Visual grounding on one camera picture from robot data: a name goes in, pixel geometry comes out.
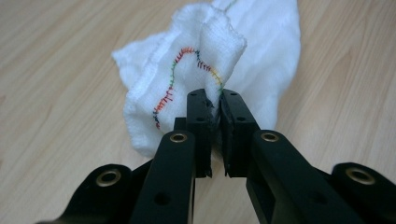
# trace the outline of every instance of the white cloth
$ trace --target white cloth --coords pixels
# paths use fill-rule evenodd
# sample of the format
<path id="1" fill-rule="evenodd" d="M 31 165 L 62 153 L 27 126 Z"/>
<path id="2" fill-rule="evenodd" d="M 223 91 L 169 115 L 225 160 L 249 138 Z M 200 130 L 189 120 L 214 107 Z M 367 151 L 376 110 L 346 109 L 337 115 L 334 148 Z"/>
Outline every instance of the white cloth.
<path id="1" fill-rule="evenodd" d="M 201 88 L 214 106 L 214 118 L 225 86 L 241 93 L 262 129 L 274 129 L 278 100 L 300 55 L 297 2 L 188 5 L 175 13 L 167 32 L 112 55 L 129 90 L 124 117 L 132 144 L 144 156 L 154 156 L 175 118 L 186 116 L 188 92 Z"/>

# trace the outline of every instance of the multicolored thread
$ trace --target multicolored thread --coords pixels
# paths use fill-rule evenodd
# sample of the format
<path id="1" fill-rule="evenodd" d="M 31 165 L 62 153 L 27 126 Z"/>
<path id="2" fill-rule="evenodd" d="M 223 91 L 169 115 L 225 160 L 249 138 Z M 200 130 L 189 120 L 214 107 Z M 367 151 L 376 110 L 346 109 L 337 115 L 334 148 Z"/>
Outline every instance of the multicolored thread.
<path id="1" fill-rule="evenodd" d="M 172 67 L 171 67 L 172 72 L 171 72 L 171 76 L 170 76 L 170 82 L 169 82 L 168 89 L 165 92 L 165 96 L 163 98 L 161 98 L 160 102 L 154 107 L 154 110 L 152 112 L 152 115 L 153 115 L 152 117 L 154 118 L 155 126 L 159 130 L 161 129 L 161 125 L 160 125 L 160 120 L 158 119 L 158 114 L 161 112 L 161 110 L 163 110 L 163 108 L 165 107 L 165 105 L 168 102 L 173 101 L 172 91 L 174 89 L 174 84 L 175 84 L 175 68 L 185 54 L 193 54 L 193 53 L 196 55 L 196 58 L 197 58 L 197 67 L 210 73 L 210 75 L 215 79 L 216 84 L 219 85 L 219 89 L 218 89 L 219 93 L 221 93 L 221 91 L 223 89 L 223 83 L 221 81 L 221 77 L 219 76 L 218 71 L 215 68 L 213 68 L 212 66 L 207 65 L 206 63 L 204 63 L 201 60 L 199 50 L 195 50 L 194 48 L 190 48 L 190 47 L 181 49 L 181 51 L 178 53 L 178 55 L 172 62 Z"/>

